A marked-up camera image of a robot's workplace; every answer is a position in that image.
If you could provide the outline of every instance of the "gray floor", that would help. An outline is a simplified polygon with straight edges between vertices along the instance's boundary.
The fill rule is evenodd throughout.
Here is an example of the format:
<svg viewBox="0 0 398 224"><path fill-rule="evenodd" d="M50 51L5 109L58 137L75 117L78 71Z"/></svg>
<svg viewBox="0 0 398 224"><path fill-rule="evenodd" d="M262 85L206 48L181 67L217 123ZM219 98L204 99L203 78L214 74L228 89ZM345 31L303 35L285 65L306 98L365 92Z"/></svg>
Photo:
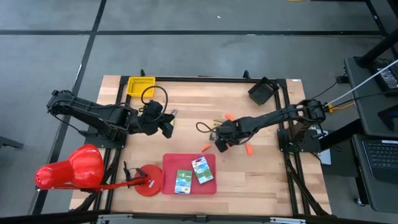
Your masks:
<svg viewBox="0 0 398 224"><path fill-rule="evenodd" d="M0 29L88 29L99 0L3 0ZM388 30L398 21L385 1L374 1ZM364 3L284 0L108 1L100 30L377 30ZM25 215L35 194L33 174L48 158L59 123L46 113L54 89L70 89L88 36L0 36L0 135L23 142L0 151L0 216ZM374 37L273 36L98 36L79 96L96 99L103 75L252 77L302 79L308 97L342 75L345 57L362 55ZM349 90L338 85L319 97ZM323 125L337 129L357 117L355 108L331 115ZM84 124L72 121L78 128ZM84 139L69 129L60 159ZM344 218L396 223L398 215L352 202L354 180L325 176L332 211ZM71 192L50 192L44 213L68 209ZM138 223L149 223L140 220Z"/></svg>

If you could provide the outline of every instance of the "laptop keyboard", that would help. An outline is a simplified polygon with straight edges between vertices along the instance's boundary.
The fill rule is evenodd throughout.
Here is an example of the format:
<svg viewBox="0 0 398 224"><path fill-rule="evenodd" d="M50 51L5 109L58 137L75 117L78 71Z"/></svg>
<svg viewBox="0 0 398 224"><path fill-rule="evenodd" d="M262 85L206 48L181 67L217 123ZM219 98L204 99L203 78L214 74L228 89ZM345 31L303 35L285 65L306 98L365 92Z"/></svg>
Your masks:
<svg viewBox="0 0 398 224"><path fill-rule="evenodd" d="M398 170L398 144L390 142L363 141L371 167Z"/></svg>

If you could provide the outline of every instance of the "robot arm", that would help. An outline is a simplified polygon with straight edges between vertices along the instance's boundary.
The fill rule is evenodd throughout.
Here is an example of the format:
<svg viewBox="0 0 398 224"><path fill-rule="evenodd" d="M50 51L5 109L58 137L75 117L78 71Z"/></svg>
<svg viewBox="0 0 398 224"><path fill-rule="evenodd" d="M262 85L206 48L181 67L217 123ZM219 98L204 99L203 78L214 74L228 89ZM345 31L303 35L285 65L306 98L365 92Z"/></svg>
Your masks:
<svg viewBox="0 0 398 224"><path fill-rule="evenodd" d="M284 121L297 121L295 125L289 127L289 141L301 140L310 126L320 124L324 120L325 112L319 101L303 100L296 105L289 105L256 118L243 117L234 121L225 121L215 129L217 136L215 144L220 152L224 152L228 149L227 145L243 144L261 128Z"/></svg>
<svg viewBox="0 0 398 224"><path fill-rule="evenodd" d="M173 126L170 122L174 115L162 112L163 106L153 100L146 103L142 114L124 103L116 105L99 105L97 103L73 96L68 90L54 90L47 103L48 112L70 115L97 129L102 137L113 141L119 133L155 134L160 128L166 138L171 138Z"/></svg>

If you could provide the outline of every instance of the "black container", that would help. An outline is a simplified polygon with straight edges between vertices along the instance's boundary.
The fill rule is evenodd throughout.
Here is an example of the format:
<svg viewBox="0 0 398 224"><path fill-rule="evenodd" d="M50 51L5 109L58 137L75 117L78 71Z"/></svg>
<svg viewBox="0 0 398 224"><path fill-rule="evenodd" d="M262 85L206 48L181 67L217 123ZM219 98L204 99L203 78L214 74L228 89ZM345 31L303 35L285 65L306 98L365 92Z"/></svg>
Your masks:
<svg viewBox="0 0 398 224"><path fill-rule="evenodd" d="M272 97L279 87L270 81L268 78L263 77L257 82L249 91L249 96L258 105L264 104L270 97Z"/></svg>

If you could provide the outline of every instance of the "white cable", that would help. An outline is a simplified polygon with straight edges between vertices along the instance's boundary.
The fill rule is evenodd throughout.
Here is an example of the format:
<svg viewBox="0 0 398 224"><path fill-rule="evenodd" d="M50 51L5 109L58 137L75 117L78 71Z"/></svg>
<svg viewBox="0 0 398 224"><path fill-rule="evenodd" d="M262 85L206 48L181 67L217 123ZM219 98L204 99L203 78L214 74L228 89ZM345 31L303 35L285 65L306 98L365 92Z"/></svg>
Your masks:
<svg viewBox="0 0 398 224"><path fill-rule="evenodd" d="M356 86L355 88L353 88L352 90L346 92L346 93L345 93L344 95L342 95L341 97L338 97L338 98L336 98L336 99L330 101L328 104L326 104L326 106L327 106L327 105L330 105L330 104L332 104L332 103L334 103L334 102L340 100L340 99L343 98L344 96L350 94L352 91L356 90L357 88L359 88L360 86L362 86L363 84L365 84L367 81L371 80L373 77L375 77L376 75L382 73L384 70L386 70L386 69L388 69L389 67L393 66L393 65L394 65L395 63L397 63L397 62L398 62L398 60L396 60L395 62L392 62L392 63L389 64L386 68L383 68L382 70L378 71L376 74L372 75L371 77L369 77L367 80L363 81L361 84L357 85L357 86Z"/></svg>

